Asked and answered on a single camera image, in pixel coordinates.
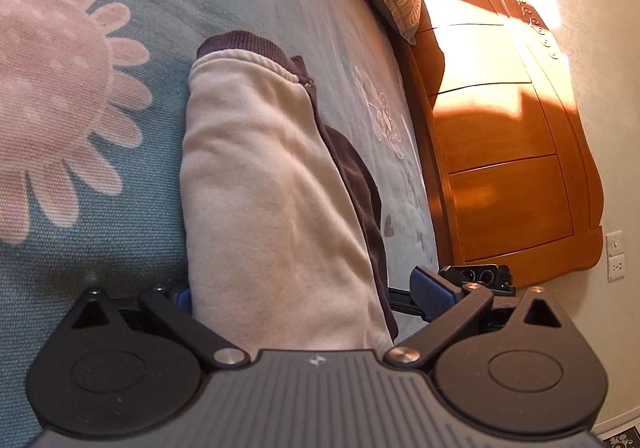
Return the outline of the wooden headboard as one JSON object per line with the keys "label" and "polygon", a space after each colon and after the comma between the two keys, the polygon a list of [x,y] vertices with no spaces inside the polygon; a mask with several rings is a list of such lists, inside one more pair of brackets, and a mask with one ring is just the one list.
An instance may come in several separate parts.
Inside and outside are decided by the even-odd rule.
{"label": "wooden headboard", "polygon": [[514,285],[603,250],[600,175],[570,66],[526,0],[422,0],[397,41],[442,265],[503,264]]}

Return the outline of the white wall socket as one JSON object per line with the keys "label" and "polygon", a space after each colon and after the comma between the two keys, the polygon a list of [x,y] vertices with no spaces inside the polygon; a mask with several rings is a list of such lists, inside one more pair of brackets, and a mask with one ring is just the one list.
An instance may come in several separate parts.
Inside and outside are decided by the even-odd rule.
{"label": "white wall socket", "polygon": [[624,234],[611,231],[605,235],[606,258],[608,259],[608,282],[623,279],[626,275]]}

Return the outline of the blue floral bed sheet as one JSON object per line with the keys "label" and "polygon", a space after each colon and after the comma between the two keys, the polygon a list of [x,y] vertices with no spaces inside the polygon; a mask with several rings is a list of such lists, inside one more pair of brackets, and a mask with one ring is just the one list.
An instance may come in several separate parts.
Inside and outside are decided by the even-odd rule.
{"label": "blue floral bed sheet", "polygon": [[39,431],[24,391],[87,287],[186,278],[179,171],[188,75],[214,34],[303,57],[322,119],[382,197],[390,284],[437,266],[409,106],[371,0],[1,0],[1,442]]}

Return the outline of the cream sweatshirt with print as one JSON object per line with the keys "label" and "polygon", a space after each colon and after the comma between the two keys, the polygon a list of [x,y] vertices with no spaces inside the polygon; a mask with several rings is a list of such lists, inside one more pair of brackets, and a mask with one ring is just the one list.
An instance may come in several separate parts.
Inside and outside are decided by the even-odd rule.
{"label": "cream sweatshirt with print", "polygon": [[302,57],[246,31],[189,75],[180,194],[194,316],[261,350],[389,350],[378,187]]}

